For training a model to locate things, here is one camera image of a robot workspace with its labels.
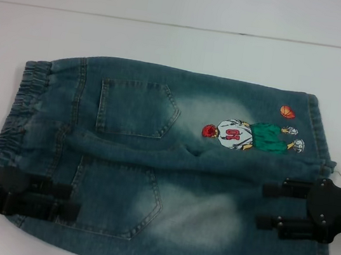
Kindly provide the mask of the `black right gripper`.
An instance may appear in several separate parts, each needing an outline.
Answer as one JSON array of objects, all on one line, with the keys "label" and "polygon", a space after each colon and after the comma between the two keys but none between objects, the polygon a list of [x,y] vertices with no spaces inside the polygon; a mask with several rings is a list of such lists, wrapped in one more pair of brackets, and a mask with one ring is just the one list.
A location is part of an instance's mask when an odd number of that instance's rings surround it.
[{"label": "black right gripper", "polygon": [[332,180],[322,179],[314,185],[311,182],[285,179],[282,183],[269,183],[263,186],[266,197],[288,197],[307,199],[311,190],[308,216],[305,219],[283,218],[282,216],[257,216],[256,227],[260,230],[276,230],[279,239],[311,240],[332,243],[341,233],[341,188]]}]

